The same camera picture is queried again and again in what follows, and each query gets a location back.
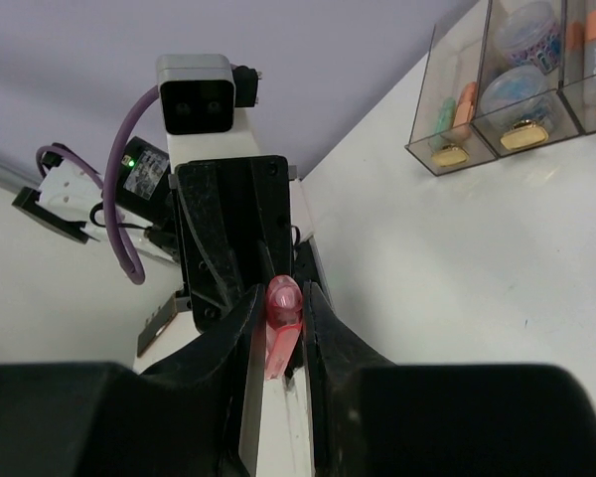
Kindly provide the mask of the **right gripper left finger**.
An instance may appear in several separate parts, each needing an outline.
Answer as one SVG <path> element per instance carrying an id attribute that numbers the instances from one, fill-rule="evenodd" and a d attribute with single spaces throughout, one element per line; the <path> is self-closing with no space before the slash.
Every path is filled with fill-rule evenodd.
<path id="1" fill-rule="evenodd" d="M 142 373 L 0 365 L 0 476 L 252 476 L 263 368 L 262 285 Z"/>

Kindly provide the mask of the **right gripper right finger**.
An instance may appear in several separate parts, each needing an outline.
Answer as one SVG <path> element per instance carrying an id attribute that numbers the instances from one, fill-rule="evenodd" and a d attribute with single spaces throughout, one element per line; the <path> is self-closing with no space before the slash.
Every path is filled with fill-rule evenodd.
<path id="1" fill-rule="evenodd" d="M 318 476 L 596 476 L 596 412 L 541 364 L 397 365 L 303 288 Z"/>

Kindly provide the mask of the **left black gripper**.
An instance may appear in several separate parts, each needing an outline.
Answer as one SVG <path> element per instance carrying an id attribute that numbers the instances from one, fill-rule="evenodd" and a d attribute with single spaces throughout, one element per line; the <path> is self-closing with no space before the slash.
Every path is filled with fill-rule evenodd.
<path id="1" fill-rule="evenodd" d="M 206 332 L 249 288 L 292 271 L 289 165 L 277 155 L 193 161 L 170 182 L 184 289 Z"/>

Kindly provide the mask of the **pink clear clip pen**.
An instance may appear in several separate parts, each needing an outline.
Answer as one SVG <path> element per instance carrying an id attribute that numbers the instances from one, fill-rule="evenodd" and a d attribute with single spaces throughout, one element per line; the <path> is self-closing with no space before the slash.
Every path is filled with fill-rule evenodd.
<path id="1" fill-rule="evenodd" d="M 277 275 L 267 287 L 266 360 L 264 377 L 280 378 L 292 357 L 302 332 L 303 296 L 296 281 L 289 275 Z"/>

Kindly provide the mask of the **green clear clip pen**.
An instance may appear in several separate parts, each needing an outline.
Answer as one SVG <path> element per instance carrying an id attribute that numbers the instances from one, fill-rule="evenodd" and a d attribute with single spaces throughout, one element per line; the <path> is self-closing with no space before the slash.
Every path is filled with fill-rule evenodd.
<path id="1" fill-rule="evenodd" d="M 428 141 L 429 147 L 433 152 L 443 147 L 445 139 L 442 134 L 452 128 L 455 112 L 456 100 L 453 97 L 447 97 L 439 108 L 433 132 Z"/>

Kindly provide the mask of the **orange clear clip pen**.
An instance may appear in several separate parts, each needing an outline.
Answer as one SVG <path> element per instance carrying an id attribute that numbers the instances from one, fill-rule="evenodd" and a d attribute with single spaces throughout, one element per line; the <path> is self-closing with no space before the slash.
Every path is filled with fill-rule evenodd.
<path id="1" fill-rule="evenodd" d="M 478 92 L 478 84 L 475 81 L 468 82 L 461 91 L 457 101 L 453 127 L 457 128 L 470 122 L 474 115 L 475 103 Z"/>

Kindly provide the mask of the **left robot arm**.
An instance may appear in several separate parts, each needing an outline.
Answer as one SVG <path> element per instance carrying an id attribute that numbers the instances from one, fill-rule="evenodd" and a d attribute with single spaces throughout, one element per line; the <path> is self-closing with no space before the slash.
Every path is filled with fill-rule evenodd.
<path id="1" fill-rule="evenodd" d="M 104 241 L 102 178 L 68 147 L 36 157 L 45 174 L 14 207 L 77 243 Z M 213 158 L 171 166 L 134 137 L 126 145 L 115 199 L 118 224 L 138 253 L 178 267 L 176 298 L 206 330 L 250 286 L 293 271 L 290 173 L 282 156 Z"/>

